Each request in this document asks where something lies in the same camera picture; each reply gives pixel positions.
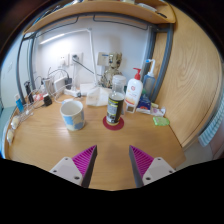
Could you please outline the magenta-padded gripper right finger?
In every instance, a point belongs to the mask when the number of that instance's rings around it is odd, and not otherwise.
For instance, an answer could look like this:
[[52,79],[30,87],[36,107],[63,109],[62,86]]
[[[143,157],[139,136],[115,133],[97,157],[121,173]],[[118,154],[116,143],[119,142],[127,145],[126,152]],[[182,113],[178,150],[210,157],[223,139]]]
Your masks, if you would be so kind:
[[137,187],[143,187],[175,172],[163,158],[153,158],[132,145],[129,146],[129,157]]

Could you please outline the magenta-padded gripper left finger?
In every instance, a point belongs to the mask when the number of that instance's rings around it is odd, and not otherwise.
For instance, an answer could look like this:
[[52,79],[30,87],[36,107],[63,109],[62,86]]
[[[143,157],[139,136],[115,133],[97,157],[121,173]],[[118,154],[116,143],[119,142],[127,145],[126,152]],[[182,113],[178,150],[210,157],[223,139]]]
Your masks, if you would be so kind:
[[93,145],[74,157],[62,158],[50,173],[76,185],[88,188],[97,157],[97,146]]

